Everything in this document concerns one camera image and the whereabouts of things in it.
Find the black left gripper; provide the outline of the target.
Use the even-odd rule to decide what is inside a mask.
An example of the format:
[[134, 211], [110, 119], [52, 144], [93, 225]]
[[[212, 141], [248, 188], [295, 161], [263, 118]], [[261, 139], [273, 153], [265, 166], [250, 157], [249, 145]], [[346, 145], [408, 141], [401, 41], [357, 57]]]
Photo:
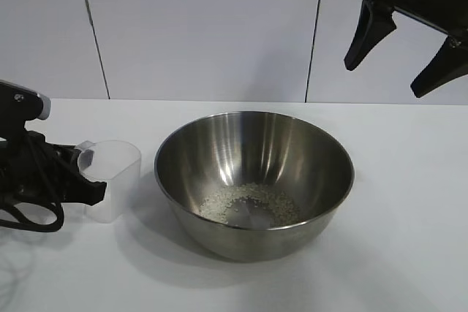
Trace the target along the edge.
[[52, 202], [94, 206], [105, 198], [107, 183], [92, 181], [78, 171], [83, 152], [76, 145], [49, 143], [44, 134], [28, 131], [24, 122], [2, 122], [1, 190]]

